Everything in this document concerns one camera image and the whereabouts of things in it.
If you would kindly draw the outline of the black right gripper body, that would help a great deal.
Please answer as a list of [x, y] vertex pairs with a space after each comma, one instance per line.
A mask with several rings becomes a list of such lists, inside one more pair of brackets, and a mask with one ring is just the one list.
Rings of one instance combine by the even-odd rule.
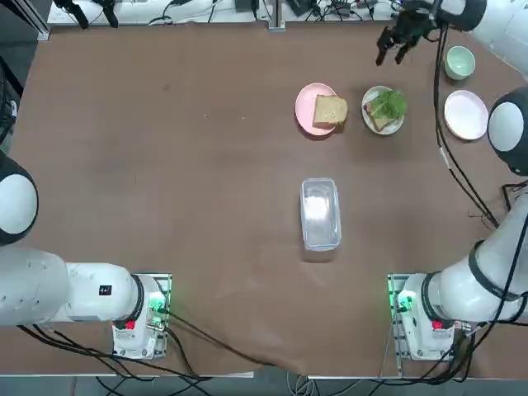
[[403, 1], [393, 28], [393, 40], [427, 38], [436, 29], [432, 4], [425, 1]]

